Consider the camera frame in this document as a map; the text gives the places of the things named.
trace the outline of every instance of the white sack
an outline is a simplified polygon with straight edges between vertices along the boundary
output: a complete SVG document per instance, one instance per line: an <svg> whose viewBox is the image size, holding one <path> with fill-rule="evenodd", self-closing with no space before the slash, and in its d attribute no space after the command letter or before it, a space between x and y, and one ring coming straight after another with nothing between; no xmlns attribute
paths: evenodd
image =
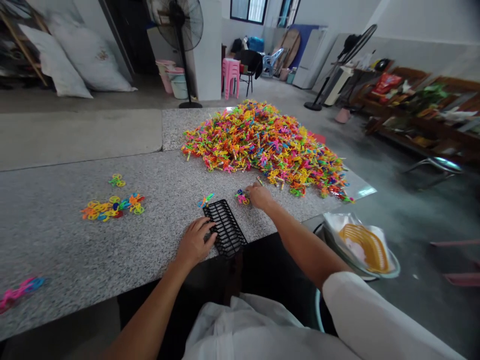
<svg viewBox="0 0 480 360"><path fill-rule="evenodd" d="M67 14L53 13L48 29L58 40L86 85L97 91L137 90L119 73L106 41Z"/></svg>
<svg viewBox="0 0 480 360"><path fill-rule="evenodd" d="M53 36L25 25L19 26L40 52L41 72L52 78L59 97L93 99L79 73Z"/></svg>

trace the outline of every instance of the white shirt sleeve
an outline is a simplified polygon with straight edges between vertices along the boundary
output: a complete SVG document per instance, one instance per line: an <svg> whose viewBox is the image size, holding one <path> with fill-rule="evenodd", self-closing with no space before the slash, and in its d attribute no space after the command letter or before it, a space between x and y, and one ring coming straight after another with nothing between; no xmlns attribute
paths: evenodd
<svg viewBox="0 0 480 360"><path fill-rule="evenodd" d="M352 272L330 275L322 296L338 337L362 359L464 359Z"/></svg>

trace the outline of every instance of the fan base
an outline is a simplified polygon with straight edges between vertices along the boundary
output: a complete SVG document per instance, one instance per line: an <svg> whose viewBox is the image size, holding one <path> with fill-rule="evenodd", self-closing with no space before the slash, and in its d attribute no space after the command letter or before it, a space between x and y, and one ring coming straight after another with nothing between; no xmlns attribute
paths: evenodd
<svg viewBox="0 0 480 360"><path fill-rule="evenodd" d="M310 109L310 110L313 110L313 111L320 111L322 110L322 104L316 104L316 103L313 103L313 102L306 102L303 104L304 107L306 107L307 109Z"/></svg>
<svg viewBox="0 0 480 360"><path fill-rule="evenodd" d="M203 108L201 103L198 102L182 102L178 105L179 109L200 109Z"/></svg>

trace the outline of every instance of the plastic bucket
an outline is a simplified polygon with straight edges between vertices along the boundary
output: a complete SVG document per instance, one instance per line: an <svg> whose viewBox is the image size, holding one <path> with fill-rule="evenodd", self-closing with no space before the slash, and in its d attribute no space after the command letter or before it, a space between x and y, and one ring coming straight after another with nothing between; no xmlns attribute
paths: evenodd
<svg viewBox="0 0 480 360"><path fill-rule="evenodd" d="M177 99L188 99L189 93L187 91L187 81L184 75L180 75L176 79L172 80L171 87L173 89L173 96Z"/></svg>
<svg viewBox="0 0 480 360"><path fill-rule="evenodd" d="M166 74L170 81L172 81L176 77L181 77L182 79L185 79L185 70L183 67L168 68L166 69Z"/></svg>
<svg viewBox="0 0 480 360"><path fill-rule="evenodd" d="M288 76L286 77L286 83L287 84L293 83L294 82L294 77L295 77L294 73L289 73Z"/></svg>
<svg viewBox="0 0 480 360"><path fill-rule="evenodd" d="M352 114L350 114L350 110L342 107L338 114L335 117L335 121L340 124L346 124L350 118L352 117Z"/></svg>
<svg viewBox="0 0 480 360"><path fill-rule="evenodd" d="M167 69L175 68L175 61L171 60L156 60L156 66L158 67L158 73L161 77L161 82L167 94L173 94L172 85L170 84L170 78L167 75Z"/></svg>
<svg viewBox="0 0 480 360"><path fill-rule="evenodd" d="M288 76L289 76L289 72L290 72L289 69L283 68L283 69L280 71L280 81L287 81L287 78L288 78Z"/></svg>
<svg viewBox="0 0 480 360"><path fill-rule="evenodd" d="M158 67L158 71L160 75L166 75L167 69L174 69L175 68L175 61L171 60L155 60L155 64Z"/></svg>

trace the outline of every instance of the granite table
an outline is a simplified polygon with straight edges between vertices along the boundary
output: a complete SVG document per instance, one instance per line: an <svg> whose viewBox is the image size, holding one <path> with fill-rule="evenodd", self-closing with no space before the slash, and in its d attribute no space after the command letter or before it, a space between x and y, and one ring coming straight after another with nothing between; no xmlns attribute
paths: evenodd
<svg viewBox="0 0 480 360"><path fill-rule="evenodd" d="M108 180L120 173L125 187ZM259 173L207 172L199 158L186 161L176 151L51 165L0 172L0 289L30 276L48 280L31 298L0 315L0 340L117 296L162 276L174 258L186 226L201 217L197 202L215 193L226 199L246 240L276 231L251 205L239 205L235 193ZM359 199L375 192L352 171L348 194ZM342 203L322 199L313 188L305 198L268 185L273 197L303 222ZM83 220L91 200L106 202L137 192L145 212L126 213L108 222ZM215 257L212 249L209 258Z"/></svg>
<svg viewBox="0 0 480 360"><path fill-rule="evenodd" d="M162 149L177 150L185 144L184 132L193 130L200 123L210 119L215 113L223 113L233 107L204 107L200 109L165 109L161 111L163 119Z"/></svg>

